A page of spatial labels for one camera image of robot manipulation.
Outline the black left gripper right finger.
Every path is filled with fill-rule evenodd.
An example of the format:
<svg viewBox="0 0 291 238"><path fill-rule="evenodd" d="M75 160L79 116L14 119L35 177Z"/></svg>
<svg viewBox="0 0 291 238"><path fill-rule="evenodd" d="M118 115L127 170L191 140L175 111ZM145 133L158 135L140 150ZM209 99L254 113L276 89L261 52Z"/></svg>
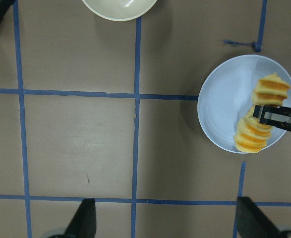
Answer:
<svg viewBox="0 0 291 238"><path fill-rule="evenodd" d="M283 238L284 233L247 196L237 197L236 227L242 238Z"/></svg>

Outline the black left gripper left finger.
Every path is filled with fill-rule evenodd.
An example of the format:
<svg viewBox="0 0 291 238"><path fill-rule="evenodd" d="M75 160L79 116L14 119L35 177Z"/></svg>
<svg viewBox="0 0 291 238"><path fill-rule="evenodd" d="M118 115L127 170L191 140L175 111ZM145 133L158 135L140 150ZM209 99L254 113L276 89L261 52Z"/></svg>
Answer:
<svg viewBox="0 0 291 238"><path fill-rule="evenodd" d="M94 238L96 230L95 199L83 199L63 235L66 238Z"/></svg>

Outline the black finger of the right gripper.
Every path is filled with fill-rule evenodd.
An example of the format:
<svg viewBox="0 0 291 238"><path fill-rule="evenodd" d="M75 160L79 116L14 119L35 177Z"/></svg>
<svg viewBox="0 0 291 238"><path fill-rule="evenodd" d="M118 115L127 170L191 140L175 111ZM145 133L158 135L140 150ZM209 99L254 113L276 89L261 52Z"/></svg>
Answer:
<svg viewBox="0 0 291 238"><path fill-rule="evenodd" d="M255 106L253 117L259 119L261 124L291 132L291 108L289 107Z"/></svg>

